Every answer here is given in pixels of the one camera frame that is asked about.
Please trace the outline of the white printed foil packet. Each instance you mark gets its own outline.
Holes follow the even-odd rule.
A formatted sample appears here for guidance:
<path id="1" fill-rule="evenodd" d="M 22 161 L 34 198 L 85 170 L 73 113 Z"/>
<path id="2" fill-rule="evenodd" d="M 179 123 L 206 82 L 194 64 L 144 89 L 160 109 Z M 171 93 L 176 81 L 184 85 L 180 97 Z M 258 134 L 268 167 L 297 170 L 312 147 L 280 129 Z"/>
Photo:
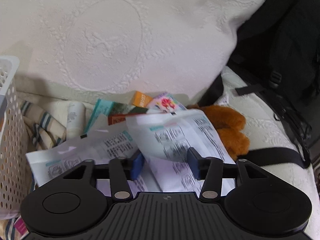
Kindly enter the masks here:
<path id="1" fill-rule="evenodd" d="M 128 116 L 126 125 L 162 192 L 200 193 L 203 181 L 194 178 L 187 164 L 187 150 L 191 147 L 203 158 L 234 163 L 201 110 Z"/>

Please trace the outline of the magenta medicine box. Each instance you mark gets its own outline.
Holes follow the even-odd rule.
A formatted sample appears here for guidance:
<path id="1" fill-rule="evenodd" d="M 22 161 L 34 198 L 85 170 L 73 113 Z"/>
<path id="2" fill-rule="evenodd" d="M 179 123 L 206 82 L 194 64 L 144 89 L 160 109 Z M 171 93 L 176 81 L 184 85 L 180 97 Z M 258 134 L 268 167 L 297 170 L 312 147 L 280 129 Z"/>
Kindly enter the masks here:
<path id="1" fill-rule="evenodd" d="M 24 239 L 29 234 L 26 224 L 24 223 L 21 216 L 18 217 L 17 220 L 15 221 L 14 228 L 16 232 L 18 232 L 20 239 Z"/>

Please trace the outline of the brown plush toy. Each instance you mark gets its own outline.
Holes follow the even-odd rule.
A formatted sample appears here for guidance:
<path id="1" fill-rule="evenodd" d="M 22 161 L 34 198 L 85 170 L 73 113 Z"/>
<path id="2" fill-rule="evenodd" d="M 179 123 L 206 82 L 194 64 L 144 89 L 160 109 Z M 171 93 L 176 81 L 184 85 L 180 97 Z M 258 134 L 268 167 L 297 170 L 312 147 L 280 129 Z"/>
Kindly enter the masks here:
<path id="1" fill-rule="evenodd" d="M 204 112 L 234 161 L 249 152 L 250 140 L 242 133 L 246 126 L 246 118 L 241 113 L 230 107 L 219 105 L 205 107 L 190 105 L 187 109 L 199 109 Z"/>

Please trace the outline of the red orange box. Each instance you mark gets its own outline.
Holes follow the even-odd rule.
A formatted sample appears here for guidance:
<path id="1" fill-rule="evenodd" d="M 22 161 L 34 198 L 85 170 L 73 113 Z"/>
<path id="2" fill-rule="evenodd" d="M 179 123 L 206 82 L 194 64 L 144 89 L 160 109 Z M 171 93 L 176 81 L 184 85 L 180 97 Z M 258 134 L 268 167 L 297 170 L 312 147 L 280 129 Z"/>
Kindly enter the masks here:
<path id="1" fill-rule="evenodd" d="M 114 125 L 126 120 L 127 114 L 112 114 L 107 117 L 108 125 Z"/>

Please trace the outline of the white small bottle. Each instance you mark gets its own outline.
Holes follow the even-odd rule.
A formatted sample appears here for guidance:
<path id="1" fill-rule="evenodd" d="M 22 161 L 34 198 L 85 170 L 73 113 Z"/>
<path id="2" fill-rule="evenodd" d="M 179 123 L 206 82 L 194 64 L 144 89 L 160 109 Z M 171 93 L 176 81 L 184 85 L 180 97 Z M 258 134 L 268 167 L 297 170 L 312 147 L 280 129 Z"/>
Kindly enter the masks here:
<path id="1" fill-rule="evenodd" d="M 71 102 L 68 106 L 66 139 L 81 136 L 85 126 L 86 109 L 81 102 Z"/>

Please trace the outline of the green seed packet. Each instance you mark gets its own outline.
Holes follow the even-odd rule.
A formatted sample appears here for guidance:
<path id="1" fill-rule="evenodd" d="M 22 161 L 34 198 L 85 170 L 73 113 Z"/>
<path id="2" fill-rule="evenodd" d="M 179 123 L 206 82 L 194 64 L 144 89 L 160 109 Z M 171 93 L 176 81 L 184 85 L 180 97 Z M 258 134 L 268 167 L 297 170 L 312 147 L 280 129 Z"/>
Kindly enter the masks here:
<path id="1" fill-rule="evenodd" d="M 146 113 L 147 111 L 148 109 L 144 107 L 137 107 L 134 105 L 98 99 L 84 132 L 87 133 L 90 130 L 90 128 L 93 126 L 93 124 L 101 114 L 105 116 L 116 114 L 140 114 Z"/>

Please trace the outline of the cream embossed cushion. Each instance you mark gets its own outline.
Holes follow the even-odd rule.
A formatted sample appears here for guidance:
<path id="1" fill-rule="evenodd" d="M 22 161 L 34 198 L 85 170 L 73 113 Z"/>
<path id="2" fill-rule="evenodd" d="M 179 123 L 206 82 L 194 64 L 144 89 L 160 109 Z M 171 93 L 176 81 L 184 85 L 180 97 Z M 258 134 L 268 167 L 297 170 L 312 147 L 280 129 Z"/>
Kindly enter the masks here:
<path id="1" fill-rule="evenodd" d="M 228 96 L 228 106 L 246 118 L 243 132 L 250 140 L 250 150 L 271 147 L 297 149 L 286 135 L 281 122 L 275 120 L 272 109 L 261 98 L 255 94 L 237 96 L 235 89 L 246 84 L 235 72 L 225 67 L 221 76 L 224 94 Z M 312 167 L 303 169 L 288 163 L 265 166 L 264 169 L 308 195 L 312 202 L 312 214 L 305 232 L 310 238 L 319 239 L 319 196 Z"/>

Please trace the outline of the orange small box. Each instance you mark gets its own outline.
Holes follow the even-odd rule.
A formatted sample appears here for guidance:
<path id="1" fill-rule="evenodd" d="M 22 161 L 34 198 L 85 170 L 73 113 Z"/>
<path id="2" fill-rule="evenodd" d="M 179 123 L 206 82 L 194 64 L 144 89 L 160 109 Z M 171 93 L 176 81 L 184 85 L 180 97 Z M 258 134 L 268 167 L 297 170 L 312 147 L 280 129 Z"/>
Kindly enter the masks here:
<path id="1" fill-rule="evenodd" d="M 131 100 L 132 105 L 136 107 L 146 108 L 147 105 L 153 100 L 152 97 L 140 92 L 136 91 Z"/>

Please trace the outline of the floral pink packet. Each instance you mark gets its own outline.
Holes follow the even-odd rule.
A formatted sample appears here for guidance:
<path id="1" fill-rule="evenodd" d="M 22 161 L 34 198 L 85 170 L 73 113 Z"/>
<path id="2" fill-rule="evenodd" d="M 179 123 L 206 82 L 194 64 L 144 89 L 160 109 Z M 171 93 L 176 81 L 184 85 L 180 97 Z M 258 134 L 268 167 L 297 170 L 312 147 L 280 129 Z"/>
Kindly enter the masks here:
<path id="1" fill-rule="evenodd" d="M 147 105 L 147 107 L 148 109 L 160 110 L 164 112 L 176 112 L 187 109 L 168 92 L 164 92 L 155 96 Z"/>

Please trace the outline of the white perforated plastic basket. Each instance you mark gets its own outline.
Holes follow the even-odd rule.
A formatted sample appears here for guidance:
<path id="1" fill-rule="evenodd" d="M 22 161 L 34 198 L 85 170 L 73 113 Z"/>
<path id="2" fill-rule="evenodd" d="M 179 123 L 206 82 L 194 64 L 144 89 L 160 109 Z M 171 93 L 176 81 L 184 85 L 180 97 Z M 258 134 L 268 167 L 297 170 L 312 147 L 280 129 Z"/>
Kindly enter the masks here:
<path id="1" fill-rule="evenodd" d="M 20 109 L 15 74 L 20 61 L 1 56 L 1 219 L 17 217 L 31 189 L 28 135 Z"/>

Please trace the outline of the cream embossed pillow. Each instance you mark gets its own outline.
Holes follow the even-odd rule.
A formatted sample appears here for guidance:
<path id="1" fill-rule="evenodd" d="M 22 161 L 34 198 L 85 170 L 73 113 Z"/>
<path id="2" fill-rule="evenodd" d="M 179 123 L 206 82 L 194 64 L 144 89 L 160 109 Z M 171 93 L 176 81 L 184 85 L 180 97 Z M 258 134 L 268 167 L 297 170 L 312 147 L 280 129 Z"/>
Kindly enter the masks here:
<path id="1" fill-rule="evenodd" d="M 196 101 L 264 0 L 1 0 L 1 53 L 20 91 L 127 101 L 139 90 Z"/>

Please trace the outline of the black backpack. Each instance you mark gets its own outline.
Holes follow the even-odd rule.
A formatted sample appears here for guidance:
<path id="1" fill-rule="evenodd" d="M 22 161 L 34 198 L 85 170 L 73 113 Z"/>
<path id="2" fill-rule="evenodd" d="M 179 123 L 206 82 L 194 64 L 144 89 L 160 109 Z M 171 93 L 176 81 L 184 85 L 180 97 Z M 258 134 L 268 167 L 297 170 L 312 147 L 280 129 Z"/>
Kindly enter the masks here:
<path id="1" fill-rule="evenodd" d="M 319 0 L 265 0 L 237 38 L 227 66 L 245 84 L 233 95 L 259 96 L 301 147 L 297 153 L 260 150 L 249 160 L 308 168 L 319 142 Z"/>

